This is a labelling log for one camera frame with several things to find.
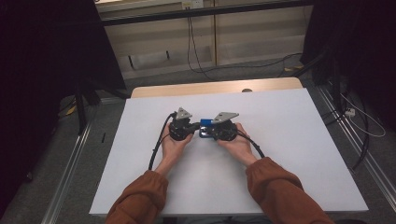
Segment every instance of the person's left hand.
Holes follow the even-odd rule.
[[[169,135],[169,123],[166,124],[163,130],[163,159],[158,165],[155,172],[160,175],[167,175],[171,168],[177,163],[183,154],[184,147],[191,141],[193,134],[189,134],[186,139],[177,141]]]

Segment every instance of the black cable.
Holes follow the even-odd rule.
[[[189,47],[188,47],[188,52],[187,52],[187,61],[188,61],[188,63],[189,63],[189,68],[190,68],[190,70],[191,70],[192,72],[194,72],[194,73],[203,73],[203,74],[204,74],[208,79],[210,79],[210,80],[218,81],[218,80],[215,80],[214,78],[209,77],[209,76],[207,75],[207,72],[211,72],[211,71],[219,70],[219,69],[227,69],[227,68],[261,68],[261,67],[267,67],[267,66],[271,66],[271,65],[274,65],[274,64],[277,64],[277,63],[282,63],[282,62],[284,62],[286,59],[288,59],[288,58],[290,58],[290,57],[292,57],[292,56],[301,55],[301,54],[302,54],[302,53],[293,53],[293,54],[289,54],[289,55],[286,55],[285,57],[283,57],[282,60],[279,60],[279,61],[274,62],[274,63],[268,63],[268,64],[262,64],[262,65],[233,65],[233,66],[226,66],[226,67],[214,67],[214,68],[209,68],[209,69],[207,69],[207,70],[204,70],[204,69],[202,68],[200,62],[199,62],[199,59],[198,59],[198,54],[197,54],[196,46],[195,46],[195,40],[194,40],[194,33],[193,33],[191,18],[188,18],[188,22],[189,22]],[[194,70],[194,69],[191,67],[191,62],[190,62],[190,45],[191,45],[191,39],[192,39],[192,44],[194,45],[195,57],[196,57],[196,59],[197,59],[198,66],[199,66],[199,68],[200,68],[199,70]]]
[[[282,71],[279,73],[279,75],[277,75],[277,77],[281,77],[283,75],[283,72],[285,71],[285,61],[289,58],[291,58],[292,56],[296,56],[296,55],[301,55],[302,53],[295,53],[295,54],[290,54],[290,55],[286,55],[285,57],[283,57],[282,59],[282,63],[283,63],[283,68]]]
[[[165,130],[166,124],[168,123],[168,120],[169,120],[170,118],[172,118],[172,117],[174,117],[174,116],[176,115],[176,113],[177,113],[177,112],[174,112],[174,113],[170,114],[170,115],[168,116],[168,118],[166,118],[165,123],[163,124],[163,128],[161,129],[160,137],[158,138],[157,144],[155,145],[155,148],[152,149],[152,155],[151,155],[151,159],[149,160],[149,165],[148,165],[148,169],[149,169],[149,170],[152,169],[152,164],[154,163],[155,156],[157,155],[157,151],[158,151],[158,148],[159,148],[160,145],[161,145],[161,142],[162,142],[163,139],[167,136],[167,135],[166,135],[164,138],[162,138],[162,137],[163,137],[163,131]]]
[[[331,125],[331,124],[335,123],[336,121],[338,121],[339,119],[341,119],[341,116],[338,116],[338,117],[337,117],[337,118],[335,118],[334,120],[332,120],[332,121],[330,121],[330,122],[327,122],[327,123],[325,123],[325,125],[326,125],[326,126],[329,126],[329,125]]]
[[[293,77],[300,77],[302,76],[305,72],[307,72],[309,69],[311,69],[312,67],[316,66],[317,63],[321,62],[321,60],[323,60],[326,56],[325,52],[320,53],[315,59],[313,59],[311,62],[307,63],[304,65],[304,68],[301,70],[298,70],[297,72],[295,72],[292,76]]]
[[[334,113],[335,111],[337,111],[337,110],[332,110],[332,111],[330,111],[330,112],[327,112],[327,113],[324,113],[324,114],[322,114],[322,115],[320,115],[321,117],[322,117],[322,119],[326,119],[327,117],[329,117],[332,113]]]
[[[195,58],[197,59],[198,66],[199,66],[199,68],[200,68],[200,70],[201,70],[201,72],[199,72],[199,73],[203,73],[204,76],[205,76],[207,79],[209,79],[209,80],[218,81],[217,79],[214,79],[214,78],[209,77],[209,76],[206,74],[206,72],[202,69],[201,63],[199,62],[199,59],[198,59],[197,48],[196,48],[196,46],[195,46],[194,32],[193,32],[193,29],[192,29],[192,21],[191,21],[191,18],[190,18],[190,17],[188,17],[187,20],[188,20],[188,22],[189,22],[189,49],[188,49],[188,52],[187,52],[187,61],[188,61],[188,63],[189,63],[189,67],[190,67],[191,71],[195,72],[195,71],[192,69],[191,64],[190,64],[190,39],[192,38],[192,44],[194,45]]]
[[[264,153],[262,153],[262,150],[260,149],[260,146],[259,146],[259,145],[257,145],[253,140],[251,140],[251,138],[249,138],[247,135],[245,135],[244,133],[242,133],[240,130],[238,130],[238,132],[239,132],[239,133],[236,133],[237,135],[239,135],[239,136],[241,136],[241,137],[247,139],[247,140],[251,143],[251,145],[254,146],[254,148],[255,148],[256,151],[260,154],[260,156],[261,156],[262,158],[265,157],[265,155],[264,155]]]
[[[369,122],[368,122],[368,118],[366,115],[366,105],[361,98],[360,98],[360,100],[361,100],[361,107],[364,112],[364,116],[361,114],[361,112],[359,110],[358,110],[358,114],[364,122],[364,129],[366,131],[366,134],[364,135],[363,144],[361,145],[361,155],[359,156],[359,159],[356,161],[355,165],[353,165],[352,171],[355,171],[355,169],[358,168],[358,166],[364,161],[364,158],[366,157],[366,155],[368,153],[369,144],[370,144],[370,134],[368,134]]]

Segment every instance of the orange sleeve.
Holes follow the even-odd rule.
[[[274,223],[333,223],[304,192],[299,178],[270,158],[254,162],[246,174],[251,196]]]
[[[165,206],[167,187],[165,177],[146,171],[114,202],[106,223],[152,223]]]

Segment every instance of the aluminum rail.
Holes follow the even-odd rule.
[[[57,23],[56,26],[63,28],[67,26],[71,26],[73,28],[114,26],[114,25],[146,22],[146,21],[166,21],[166,20],[182,19],[188,17],[212,16],[212,15],[260,11],[260,10],[286,8],[286,7],[305,7],[305,6],[311,6],[318,1],[319,0],[284,0],[284,1],[271,1],[265,3],[245,4],[245,5],[227,6],[227,7],[204,7],[204,8],[190,9],[190,10],[178,10],[178,11],[161,12],[161,13],[145,14],[145,15],[137,15],[137,16],[111,17],[111,18],[102,19],[101,21],[86,21],[81,23]]]

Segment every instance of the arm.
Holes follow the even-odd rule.
[[[146,171],[125,188],[108,212],[106,223],[152,223],[163,210],[168,187],[165,177],[192,139],[192,134],[183,141],[172,139],[168,136],[168,125],[163,132],[160,164],[155,171]]]
[[[247,134],[241,124],[236,123],[236,127]],[[319,205],[304,192],[296,175],[284,170],[270,158],[258,161],[251,152],[248,140],[237,136],[231,142],[218,143],[246,165],[247,188],[262,211],[273,222],[333,223]]]

